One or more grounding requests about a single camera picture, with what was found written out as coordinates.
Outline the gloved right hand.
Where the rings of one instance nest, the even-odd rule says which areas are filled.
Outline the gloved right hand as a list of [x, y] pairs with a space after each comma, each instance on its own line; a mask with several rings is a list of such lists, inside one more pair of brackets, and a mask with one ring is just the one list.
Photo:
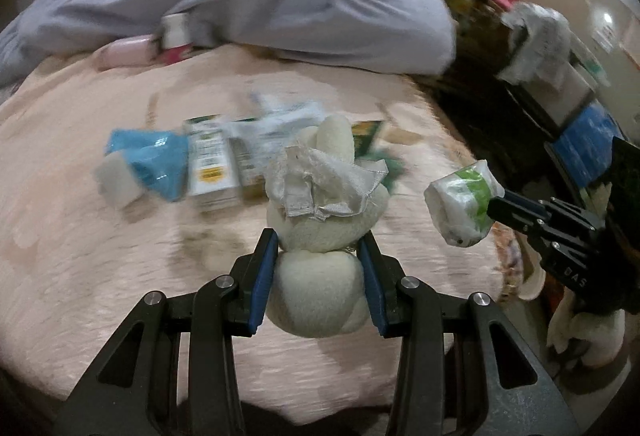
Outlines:
[[619, 309], [604, 316], [594, 315], [579, 305], [571, 289], [559, 286], [558, 290], [560, 294], [555, 294], [552, 301], [546, 347], [588, 368], [612, 364], [623, 348], [625, 312]]

